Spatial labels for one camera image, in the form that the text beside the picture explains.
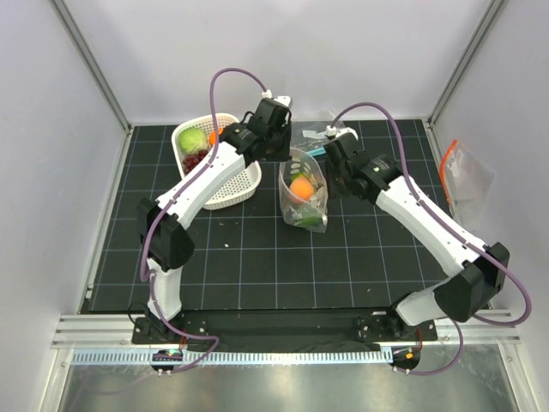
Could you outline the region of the clear white-dotted zip bag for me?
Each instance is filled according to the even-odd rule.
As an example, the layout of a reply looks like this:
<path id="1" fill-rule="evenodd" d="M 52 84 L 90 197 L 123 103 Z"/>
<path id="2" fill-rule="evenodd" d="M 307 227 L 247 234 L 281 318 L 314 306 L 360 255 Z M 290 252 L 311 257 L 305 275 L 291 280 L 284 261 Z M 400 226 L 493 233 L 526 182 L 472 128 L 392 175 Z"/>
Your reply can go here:
<path id="1" fill-rule="evenodd" d="M 278 189 L 283 221 L 313 233 L 328 226 L 328 186 L 319 163 L 308 153 L 290 148 L 279 167 Z"/>

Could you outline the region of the peach toy fruit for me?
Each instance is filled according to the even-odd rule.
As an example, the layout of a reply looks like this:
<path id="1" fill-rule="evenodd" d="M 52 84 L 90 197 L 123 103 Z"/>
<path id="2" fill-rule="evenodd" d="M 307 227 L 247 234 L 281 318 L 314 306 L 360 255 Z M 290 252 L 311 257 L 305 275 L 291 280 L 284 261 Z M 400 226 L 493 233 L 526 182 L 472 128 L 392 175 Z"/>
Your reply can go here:
<path id="1" fill-rule="evenodd" d="M 316 192 L 315 187 L 307 178 L 297 179 L 289 186 L 291 193 L 304 201 L 308 201 Z"/>

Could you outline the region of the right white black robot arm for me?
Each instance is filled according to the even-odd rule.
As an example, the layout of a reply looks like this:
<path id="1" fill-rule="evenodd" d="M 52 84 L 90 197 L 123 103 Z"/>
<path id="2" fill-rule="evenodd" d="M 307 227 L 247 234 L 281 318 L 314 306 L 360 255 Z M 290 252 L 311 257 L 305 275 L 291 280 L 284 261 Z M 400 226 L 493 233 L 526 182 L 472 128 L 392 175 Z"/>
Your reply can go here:
<path id="1" fill-rule="evenodd" d="M 389 156 L 370 157 L 352 129 L 338 131 L 324 149 L 331 183 L 398 220 L 447 276 L 391 305 L 386 328 L 394 339 L 408 339 L 418 325 L 438 318 L 466 322 L 501 291 L 501 269 L 510 258 L 503 245 L 488 246 L 460 227 Z"/>

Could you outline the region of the green toy bell pepper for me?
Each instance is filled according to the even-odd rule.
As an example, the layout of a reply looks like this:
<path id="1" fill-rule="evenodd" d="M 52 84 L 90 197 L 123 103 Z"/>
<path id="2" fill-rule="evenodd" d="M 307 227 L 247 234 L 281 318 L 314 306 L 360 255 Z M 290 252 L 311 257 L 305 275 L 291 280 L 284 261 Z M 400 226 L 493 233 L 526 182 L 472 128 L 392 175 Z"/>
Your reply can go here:
<path id="1" fill-rule="evenodd" d="M 315 227 L 322 227 L 323 215 L 312 214 L 312 215 L 302 215 L 295 221 L 297 227 L 307 228 L 312 230 Z"/>

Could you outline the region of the dark red toy grapes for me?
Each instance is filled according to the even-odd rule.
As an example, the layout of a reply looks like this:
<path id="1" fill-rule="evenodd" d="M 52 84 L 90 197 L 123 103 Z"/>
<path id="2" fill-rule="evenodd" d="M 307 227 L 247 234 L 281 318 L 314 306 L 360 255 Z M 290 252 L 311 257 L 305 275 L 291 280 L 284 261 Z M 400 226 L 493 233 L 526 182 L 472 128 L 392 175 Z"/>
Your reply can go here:
<path id="1" fill-rule="evenodd" d="M 192 171 L 208 154 L 207 150 L 200 150 L 194 154 L 187 154 L 184 157 L 183 165 L 184 165 L 184 172 L 189 173 Z"/>

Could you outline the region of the yellow green toy mango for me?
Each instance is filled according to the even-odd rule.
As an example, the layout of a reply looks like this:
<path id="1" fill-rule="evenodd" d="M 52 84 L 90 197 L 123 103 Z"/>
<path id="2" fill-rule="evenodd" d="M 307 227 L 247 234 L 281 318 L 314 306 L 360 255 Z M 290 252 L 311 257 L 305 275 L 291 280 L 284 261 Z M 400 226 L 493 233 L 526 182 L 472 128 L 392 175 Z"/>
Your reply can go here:
<path id="1" fill-rule="evenodd" d="M 302 178 L 304 178 L 304 179 L 306 178 L 304 173 L 293 173 L 291 175 L 291 182 L 294 182 L 295 180 L 302 179 Z"/>

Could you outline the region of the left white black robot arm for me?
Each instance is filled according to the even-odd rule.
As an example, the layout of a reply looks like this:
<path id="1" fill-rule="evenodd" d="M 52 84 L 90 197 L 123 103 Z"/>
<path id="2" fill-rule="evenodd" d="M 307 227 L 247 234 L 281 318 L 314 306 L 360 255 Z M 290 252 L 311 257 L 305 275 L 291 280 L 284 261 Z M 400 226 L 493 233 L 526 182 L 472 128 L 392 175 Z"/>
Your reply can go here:
<path id="1" fill-rule="evenodd" d="M 188 228 L 198 211 L 230 179 L 259 160 L 289 159 L 292 99 L 263 97 L 242 122 L 218 133 L 206 158 L 169 191 L 137 207 L 142 242 L 141 274 L 149 284 L 148 308 L 156 317 L 152 333 L 163 343 L 178 340 L 182 327 L 180 281 L 195 243 Z"/>

